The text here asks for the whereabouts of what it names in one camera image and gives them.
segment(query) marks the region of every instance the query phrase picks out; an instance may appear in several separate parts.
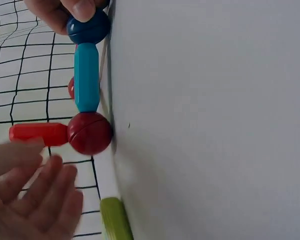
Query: dark blue ball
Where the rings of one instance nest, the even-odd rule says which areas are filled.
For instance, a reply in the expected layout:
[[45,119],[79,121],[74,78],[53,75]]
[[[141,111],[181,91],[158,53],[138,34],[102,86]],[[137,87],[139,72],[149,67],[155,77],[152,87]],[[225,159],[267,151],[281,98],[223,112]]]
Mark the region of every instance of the dark blue ball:
[[110,20],[101,8],[97,8],[87,22],[80,22],[71,16],[66,24],[66,32],[75,44],[97,44],[109,34],[110,28]]
[[105,0],[104,5],[102,5],[102,8],[105,9],[110,4],[110,0]]

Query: magnetic building toy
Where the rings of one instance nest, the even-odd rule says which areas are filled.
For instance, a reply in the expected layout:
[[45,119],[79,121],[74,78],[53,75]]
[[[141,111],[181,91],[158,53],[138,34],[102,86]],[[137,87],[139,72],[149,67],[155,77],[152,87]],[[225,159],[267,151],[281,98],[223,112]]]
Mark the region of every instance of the magnetic building toy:
[[29,140],[41,137],[46,147],[65,143],[83,155],[96,155],[105,150],[112,139],[112,128],[105,117],[97,113],[100,103],[99,52],[96,44],[109,34],[111,23],[103,8],[96,8],[88,22],[69,18],[66,30],[76,44],[74,77],[68,91],[79,113],[68,126],[61,123],[15,124],[9,129],[10,140]]

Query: red ball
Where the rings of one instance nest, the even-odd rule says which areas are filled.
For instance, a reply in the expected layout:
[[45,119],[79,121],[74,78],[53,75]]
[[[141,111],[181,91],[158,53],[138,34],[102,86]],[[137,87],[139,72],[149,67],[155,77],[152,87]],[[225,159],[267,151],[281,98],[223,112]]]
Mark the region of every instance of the red ball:
[[72,77],[71,80],[70,80],[70,82],[69,82],[69,85],[68,85],[68,92],[69,92],[70,98],[72,98],[72,99],[75,99],[75,87],[74,87],[74,84],[75,84],[75,80],[74,80],[74,77]]
[[112,128],[97,112],[81,112],[68,124],[68,141],[80,154],[96,155],[105,150],[112,139]]

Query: hand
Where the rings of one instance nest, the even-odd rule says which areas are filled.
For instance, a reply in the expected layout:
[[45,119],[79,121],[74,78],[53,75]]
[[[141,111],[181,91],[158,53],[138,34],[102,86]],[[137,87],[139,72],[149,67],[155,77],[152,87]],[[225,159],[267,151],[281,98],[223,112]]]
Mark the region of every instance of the hand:
[[106,0],[24,0],[28,9],[52,28],[57,34],[66,35],[66,24],[71,14],[80,22],[89,21],[96,7],[103,7]]
[[42,142],[0,145],[0,240],[71,240],[83,194],[77,169],[52,156],[22,198],[24,185],[41,166]]

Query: white wall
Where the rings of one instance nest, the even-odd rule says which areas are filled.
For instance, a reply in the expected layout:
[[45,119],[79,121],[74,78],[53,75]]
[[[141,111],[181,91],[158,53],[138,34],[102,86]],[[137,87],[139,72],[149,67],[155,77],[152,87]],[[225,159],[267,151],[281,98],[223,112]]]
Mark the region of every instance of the white wall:
[[300,0],[117,0],[111,58],[136,240],[300,240]]

